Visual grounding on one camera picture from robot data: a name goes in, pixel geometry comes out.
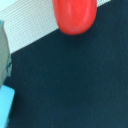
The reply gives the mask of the teal padded gripper finger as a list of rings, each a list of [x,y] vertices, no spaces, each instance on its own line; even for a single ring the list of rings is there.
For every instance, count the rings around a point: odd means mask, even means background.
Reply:
[[[0,87],[6,78],[11,76],[12,59],[9,44],[4,30],[4,22],[0,21]]]

